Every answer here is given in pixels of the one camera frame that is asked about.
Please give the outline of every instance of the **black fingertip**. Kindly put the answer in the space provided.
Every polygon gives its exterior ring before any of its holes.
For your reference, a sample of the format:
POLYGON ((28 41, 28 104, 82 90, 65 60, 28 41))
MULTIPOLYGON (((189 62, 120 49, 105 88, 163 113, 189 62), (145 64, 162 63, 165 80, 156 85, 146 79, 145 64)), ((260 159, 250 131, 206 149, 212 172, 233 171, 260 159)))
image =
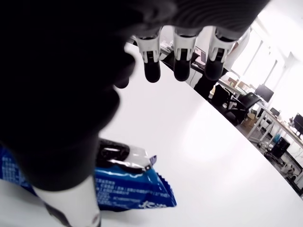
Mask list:
POLYGON ((178 61, 175 59, 174 75, 178 81, 185 81, 189 77, 190 61, 178 61))
POLYGON ((207 58, 205 65, 204 73, 206 78, 209 80, 218 80, 220 79, 223 72, 223 63, 220 61, 211 61, 207 58))
POLYGON ((146 79, 151 83, 156 83, 160 79, 160 63, 144 63, 146 79))

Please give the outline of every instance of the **plastic wrapper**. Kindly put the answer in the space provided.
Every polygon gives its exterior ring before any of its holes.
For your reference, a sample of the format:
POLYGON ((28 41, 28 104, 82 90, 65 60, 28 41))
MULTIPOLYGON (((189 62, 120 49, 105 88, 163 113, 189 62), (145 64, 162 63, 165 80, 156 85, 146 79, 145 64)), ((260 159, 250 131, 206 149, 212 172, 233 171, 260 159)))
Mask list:
MULTIPOLYGON (((124 211, 175 207, 170 185, 153 169, 156 156, 144 149, 109 140, 100 140, 96 159, 95 184, 101 210, 124 211)), ((26 182, 14 158, 0 146, 0 179, 35 192, 26 182)))

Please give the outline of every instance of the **wall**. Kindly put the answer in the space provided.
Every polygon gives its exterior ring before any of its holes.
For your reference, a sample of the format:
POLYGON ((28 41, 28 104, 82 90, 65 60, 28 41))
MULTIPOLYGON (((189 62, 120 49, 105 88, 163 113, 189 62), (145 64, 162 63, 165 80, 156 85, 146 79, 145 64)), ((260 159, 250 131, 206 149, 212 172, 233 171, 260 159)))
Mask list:
POLYGON ((284 120, 303 114, 303 63, 290 54, 270 106, 281 110, 284 120))

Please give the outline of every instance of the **white table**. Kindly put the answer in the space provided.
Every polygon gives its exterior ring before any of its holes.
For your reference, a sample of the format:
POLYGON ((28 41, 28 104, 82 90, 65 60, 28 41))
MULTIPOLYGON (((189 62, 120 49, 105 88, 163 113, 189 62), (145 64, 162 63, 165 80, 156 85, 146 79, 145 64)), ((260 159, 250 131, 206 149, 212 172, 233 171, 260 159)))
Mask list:
POLYGON ((240 95, 246 95, 246 93, 242 89, 233 87, 230 84, 226 83, 222 79, 218 80, 218 84, 220 84, 221 86, 227 88, 229 91, 232 91, 232 92, 236 93, 236 98, 238 98, 240 95))
MULTIPOLYGON (((303 148, 303 141, 299 139, 298 136, 296 136, 296 134, 287 126, 285 125, 282 121, 279 121, 272 113, 270 110, 268 110, 266 107, 262 106, 262 109, 264 109, 262 115, 260 116, 259 120, 257 121, 257 123, 254 125, 254 127, 250 130, 249 134, 246 136, 247 139, 250 139, 253 131, 258 127, 258 125, 261 123, 262 119, 264 118, 265 114, 267 115, 267 118, 265 119, 265 121, 270 118, 273 122, 275 122, 278 126, 280 130, 280 128, 283 129, 283 131, 285 131, 287 133, 287 135, 289 135, 301 148, 303 148)), ((264 133, 264 135, 262 136, 262 138, 259 140, 260 142, 262 142, 262 140, 266 137, 266 135, 269 133, 269 131, 272 129, 274 124, 272 124, 264 133)))
MULTIPOLYGON (((178 205, 102 212, 102 227, 301 227, 303 201, 253 145, 164 64, 159 82, 149 83, 137 47, 126 50, 136 59, 134 74, 101 135, 157 155, 154 167, 178 205)), ((0 223, 60 226, 37 198, 16 198, 11 188, 0 184, 0 223)))
MULTIPOLYGON (((274 135, 272 135, 272 138, 270 139, 270 141, 268 142, 267 147, 270 145, 270 143, 273 141, 274 137, 277 135, 277 133, 280 131, 280 129, 282 128, 283 131, 285 131, 285 133, 287 135, 289 135, 295 143, 297 143, 301 148, 303 148, 303 141, 300 140, 296 134, 287 126, 283 123, 283 121, 279 121, 272 113, 270 110, 268 110, 266 107, 261 106, 262 109, 264 109, 262 115, 260 116, 259 120, 256 122, 256 124, 254 125, 254 127, 250 130, 250 132, 248 133, 248 135, 246 136, 246 138, 250 141, 253 142, 262 142, 263 139, 266 137, 266 135, 270 132, 270 130, 273 128, 274 124, 272 123, 267 129, 266 132, 264 133, 264 135, 260 138, 260 139, 256 139, 256 138, 252 138, 251 135, 253 133, 254 130, 257 129, 258 125, 261 123, 261 121, 264 119, 265 114, 267 115, 267 117, 265 118, 265 122, 268 118, 270 118, 274 123, 276 123, 278 125, 278 130, 276 131, 276 133, 274 135)), ((297 180, 301 179, 301 177, 303 177, 303 171, 300 173, 300 175, 297 177, 297 180)))

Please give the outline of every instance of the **cardboard box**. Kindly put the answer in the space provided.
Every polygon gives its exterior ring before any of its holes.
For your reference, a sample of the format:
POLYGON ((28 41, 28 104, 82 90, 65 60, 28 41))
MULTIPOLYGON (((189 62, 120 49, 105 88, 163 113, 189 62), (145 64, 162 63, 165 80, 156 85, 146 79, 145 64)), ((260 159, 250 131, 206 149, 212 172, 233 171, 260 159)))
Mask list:
POLYGON ((255 123, 257 122, 256 115, 249 112, 247 114, 247 118, 242 122, 242 125, 246 128, 254 127, 255 123))
POLYGON ((252 127, 254 127, 256 122, 257 122, 257 119, 251 119, 248 117, 243 121, 242 125, 246 128, 252 128, 252 127))

